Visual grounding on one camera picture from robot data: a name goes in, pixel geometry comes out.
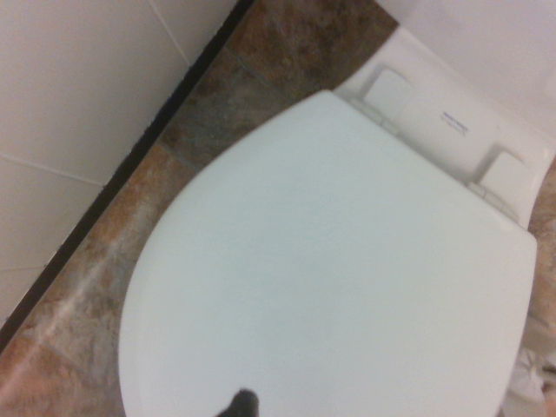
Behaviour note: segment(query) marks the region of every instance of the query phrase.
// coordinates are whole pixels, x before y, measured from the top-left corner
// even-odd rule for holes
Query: toilet tank
[[[556,134],[556,2],[377,1],[469,82]]]
[[[527,228],[556,154],[556,5],[379,3],[400,28],[336,94]]]

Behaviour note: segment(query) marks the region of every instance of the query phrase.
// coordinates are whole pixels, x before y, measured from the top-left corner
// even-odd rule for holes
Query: toilet
[[[128,417],[494,417],[556,153],[556,6],[379,2],[400,27],[205,168],[122,314]]]

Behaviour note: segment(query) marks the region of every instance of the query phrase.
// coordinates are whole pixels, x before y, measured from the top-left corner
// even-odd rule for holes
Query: brand label
[[[442,119],[445,124],[450,126],[462,136],[465,136],[469,131],[465,124],[459,122],[455,117],[449,115],[446,111],[443,112],[442,115],[440,115],[440,119]]]

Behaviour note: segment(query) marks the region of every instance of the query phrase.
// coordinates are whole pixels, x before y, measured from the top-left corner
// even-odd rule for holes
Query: floor tile
[[[3,417],[124,417],[103,387],[63,357],[18,337],[0,357]]]
[[[53,347],[94,382],[117,387],[120,319],[134,266],[86,239],[19,334]]]
[[[223,50],[164,132],[162,143],[202,168],[291,103]]]
[[[344,63],[355,70],[361,62],[350,64],[350,57],[363,35],[367,45],[376,47],[394,26],[370,0],[260,0],[228,46],[250,68],[299,100],[335,88],[353,72],[345,70]],[[367,47],[367,52],[366,58],[372,49]]]
[[[136,261],[164,210],[194,175],[194,169],[155,145],[89,236]]]
[[[540,188],[529,231],[538,243],[529,312],[556,332],[556,162]]]

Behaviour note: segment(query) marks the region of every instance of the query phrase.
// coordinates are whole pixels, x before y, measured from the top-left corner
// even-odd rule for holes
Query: tile grout line
[[[282,98],[288,100],[290,102],[290,105],[294,105],[296,104],[299,100],[295,100],[294,97],[290,96],[288,93],[286,93],[285,91],[282,91],[280,88],[278,88],[276,85],[274,85],[273,83],[271,83],[266,77],[264,77],[263,75],[261,75],[258,71],[256,71],[255,69],[253,69],[248,63],[246,63],[245,61],[243,61],[243,59],[240,57],[239,54],[237,54],[234,50],[232,50],[231,48],[229,48],[228,46],[224,46],[223,48],[224,50],[226,50],[227,52],[229,52],[229,54],[231,56],[233,56],[235,58],[235,60],[240,64],[240,66],[246,70],[250,75],[254,76],[257,80],[259,80],[260,82],[264,83],[266,86],[268,86],[270,89],[272,89],[275,93],[279,94]]]
[[[158,7],[156,7],[156,4],[154,4],[154,2],[152,0],[147,0],[147,2],[149,3],[150,8],[153,10],[153,12],[156,15],[156,18],[158,18],[158,21],[160,22],[160,24],[162,25],[162,27],[164,28],[164,30],[166,31],[166,34],[168,35],[168,37],[170,38],[170,41],[172,41],[172,43],[174,44],[175,48],[177,49],[177,51],[180,53],[180,55],[183,58],[183,61],[185,61],[185,63],[187,64],[188,67],[191,66],[191,63],[189,62],[189,59],[185,56],[185,52],[183,52],[182,47],[180,46],[180,44],[177,42],[177,40],[175,39],[174,34],[172,33],[172,30],[170,29],[170,27],[168,26],[168,24],[166,23],[166,20],[164,19],[164,17],[162,16],[162,13],[158,10]]]
[[[27,167],[27,168],[33,168],[33,169],[37,169],[37,170],[40,170],[40,171],[47,171],[47,172],[50,172],[51,174],[63,176],[65,178],[69,178],[71,180],[75,180],[75,181],[79,181],[79,182],[86,182],[90,185],[96,185],[97,187],[103,187],[104,186],[100,182],[89,180],[89,179],[83,178],[82,176],[79,176],[79,175],[69,174],[69,173],[63,172],[59,169],[54,169],[54,168],[51,168],[51,167],[47,167],[46,165],[42,165],[40,163],[25,161],[24,159],[20,159],[20,158],[17,158],[15,156],[10,156],[10,155],[4,154],[4,153],[0,153],[0,158],[6,160],[8,162],[16,163],[18,165],[23,165],[24,167]]]
[[[12,271],[26,271],[28,269],[44,269],[44,265],[39,265],[35,267],[13,267],[13,268],[0,268],[0,273],[2,272],[12,272]]]
[[[195,178],[197,176],[197,174],[199,174],[199,172],[201,172],[202,169],[199,169],[198,167],[196,167],[192,162],[188,161],[187,159],[181,157],[180,155],[178,155],[172,148],[170,148],[168,145],[166,145],[163,142],[159,142],[157,143],[158,146],[160,146],[162,149],[164,149],[166,152],[168,152],[169,154],[171,154],[181,165],[183,165],[184,167],[187,168],[191,168],[195,171],[195,175],[191,178],[190,181],[193,180],[193,178]]]
[[[28,341],[32,341],[32,342],[36,343],[37,345],[40,345],[41,347],[48,349],[50,352],[52,352],[53,354],[58,356],[63,361],[67,361],[76,370],[76,372],[78,372],[82,377],[86,378],[87,380],[89,380],[90,382],[93,382],[94,384],[96,384],[98,386],[102,385],[99,381],[96,381],[95,378],[90,376],[87,371],[83,370],[73,360],[68,358],[65,354],[60,352],[58,349],[56,349],[52,345],[50,345],[47,341],[41,341],[41,340],[37,339],[36,337],[31,336],[29,334],[16,335],[16,337],[14,337],[12,340],[15,340],[17,337],[22,338],[22,339],[27,339]]]

